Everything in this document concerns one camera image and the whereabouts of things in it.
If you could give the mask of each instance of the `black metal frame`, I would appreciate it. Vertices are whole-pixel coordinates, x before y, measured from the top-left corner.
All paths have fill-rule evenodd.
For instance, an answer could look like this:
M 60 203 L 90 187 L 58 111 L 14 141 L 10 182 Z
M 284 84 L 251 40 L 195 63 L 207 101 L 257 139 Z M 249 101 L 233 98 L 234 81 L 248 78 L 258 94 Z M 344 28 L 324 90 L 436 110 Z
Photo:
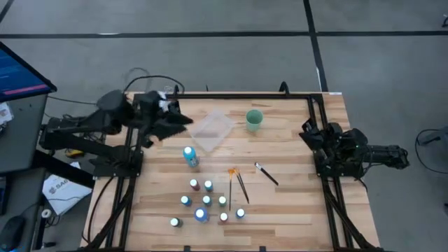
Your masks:
M 316 125 L 316 113 L 314 111 L 314 102 L 318 104 L 319 114 L 321 117 L 322 125 L 327 127 L 328 121 L 326 117 L 326 110 L 323 103 L 323 96 L 320 93 L 295 93 L 291 94 L 289 92 L 288 85 L 283 82 L 280 85 L 279 91 L 281 93 L 242 93 L 242 94 L 219 94 L 219 93 L 202 93 L 202 94 L 179 94 L 179 89 L 174 89 L 174 94 L 167 95 L 168 99 L 305 99 L 307 100 L 309 114 L 311 121 Z M 131 144 L 132 133 L 134 129 L 129 128 L 127 131 L 125 145 Z M 139 143 L 136 145 L 136 151 L 140 151 L 141 146 Z M 375 248 L 373 245 L 369 244 L 362 234 L 356 229 L 354 224 L 350 221 L 347 216 L 347 210 L 345 209 L 344 196 L 342 193 L 342 187 L 339 177 L 333 177 L 332 182 L 334 183 L 336 197 L 333 195 L 330 189 L 330 182 L 328 178 L 321 177 L 323 194 L 325 196 L 325 207 L 327 209 L 328 224 L 330 228 L 330 235 L 332 240 L 333 251 L 383 251 L 381 248 Z M 127 191 L 123 198 L 121 197 L 124 185 L 124 178 L 119 178 L 117 186 L 115 188 L 115 197 L 113 201 L 113 210 L 111 217 L 108 219 L 104 227 L 101 229 L 99 234 L 92 240 L 92 243 L 82 248 L 83 251 L 124 251 L 127 240 L 127 231 L 130 223 L 130 215 L 132 208 L 132 198 L 135 189 L 136 178 L 129 179 L 129 185 Z M 344 231 L 344 238 L 346 241 L 346 247 L 341 247 L 339 243 L 339 237 L 337 233 L 337 226 L 335 222 L 334 211 L 342 220 L 342 227 Z M 120 240 L 118 247 L 112 247 L 113 235 L 115 231 L 116 221 L 120 214 L 124 211 L 124 216 L 122 220 L 122 229 L 120 233 Z M 354 248 L 352 238 L 357 241 L 360 248 Z M 102 242 L 106 239 L 105 248 L 99 248 Z M 185 246 L 184 251 L 189 251 L 190 247 Z M 266 251 L 264 246 L 260 247 L 261 251 Z

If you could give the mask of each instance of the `white paper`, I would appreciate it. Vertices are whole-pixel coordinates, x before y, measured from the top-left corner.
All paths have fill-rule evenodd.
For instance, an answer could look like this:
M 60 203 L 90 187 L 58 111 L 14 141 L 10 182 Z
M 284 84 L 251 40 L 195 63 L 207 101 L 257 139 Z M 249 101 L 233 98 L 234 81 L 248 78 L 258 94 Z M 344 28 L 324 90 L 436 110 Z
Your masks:
M 80 169 L 79 162 L 72 162 L 70 164 L 72 167 Z M 49 176 L 45 182 L 43 182 L 42 193 L 47 198 L 51 207 L 57 215 L 65 214 L 70 210 L 76 203 L 78 203 L 85 196 L 89 195 L 92 189 L 87 188 L 83 185 L 78 185 L 65 178 L 61 178 L 56 175 Z
M 9 122 L 14 118 L 6 102 L 0 103 L 0 125 Z

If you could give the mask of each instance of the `monitor screen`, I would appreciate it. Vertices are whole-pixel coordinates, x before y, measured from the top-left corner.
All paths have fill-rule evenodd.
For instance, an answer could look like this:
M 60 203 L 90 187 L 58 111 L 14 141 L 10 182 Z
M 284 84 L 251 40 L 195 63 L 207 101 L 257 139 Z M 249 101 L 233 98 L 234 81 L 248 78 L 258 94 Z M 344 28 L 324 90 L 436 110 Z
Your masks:
M 0 49 L 0 102 L 50 92 L 50 87 L 27 67 Z

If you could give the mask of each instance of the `clear plastic container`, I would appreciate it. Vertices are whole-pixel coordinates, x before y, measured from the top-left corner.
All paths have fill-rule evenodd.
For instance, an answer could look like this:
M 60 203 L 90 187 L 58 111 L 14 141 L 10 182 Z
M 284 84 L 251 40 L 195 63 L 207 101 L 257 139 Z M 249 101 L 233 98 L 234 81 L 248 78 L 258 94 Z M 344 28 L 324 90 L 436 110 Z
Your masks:
M 190 134 L 197 144 L 210 152 L 224 140 L 233 126 L 233 121 L 222 111 L 213 110 Z

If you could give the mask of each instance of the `paint bottle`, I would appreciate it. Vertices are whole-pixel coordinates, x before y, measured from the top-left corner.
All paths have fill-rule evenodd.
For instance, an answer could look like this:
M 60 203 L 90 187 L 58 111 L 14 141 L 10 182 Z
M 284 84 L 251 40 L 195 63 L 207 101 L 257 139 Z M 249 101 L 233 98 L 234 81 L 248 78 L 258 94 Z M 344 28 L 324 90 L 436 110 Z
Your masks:
M 174 228 L 180 228 L 183 225 L 183 221 L 181 219 L 178 218 L 172 218 L 171 221 L 169 222 L 171 224 L 171 226 L 173 226 Z
M 243 218 L 244 217 L 244 210 L 238 209 L 237 210 L 237 218 Z
M 225 207 L 227 204 L 227 199 L 224 196 L 219 197 L 218 201 L 220 207 Z
M 211 183 L 211 181 L 205 181 L 204 187 L 207 192 L 213 192 L 213 184 Z
M 199 185 L 199 183 L 197 182 L 196 179 L 190 180 L 190 186 L 191 186 L 191 188 L 193 188 L 193 190 L 200 190 L 201 189 L 201 186 Z
M 183 149 L 183 157 L 190 167 L 196 167 L 199 164 L 199 159 L 196 156 L 196 151 L 193 147 L 185 147 Z
M 181 197 L 182 204 L 186 205 L 187 207 L 191 206 L 191 199 L 189 196 L 182 196 Z
M 204 197 L 202 198 L 202 202 L 203 202 L 206 206 L 208 206 L 208 207 L 211 206 L 211 198 L 210 198 L 209 196 L 204 196 Z
M 222 223 L 225 223 L 229 219 L 229 216 L 226 213 L 222 213 L 219 216 L 219 219 L 221 220 Z
M 200 207 L 195 211 L 195 219 L 201 223 L 206 223 L 210 219 L 209 212 L 204 207 Z

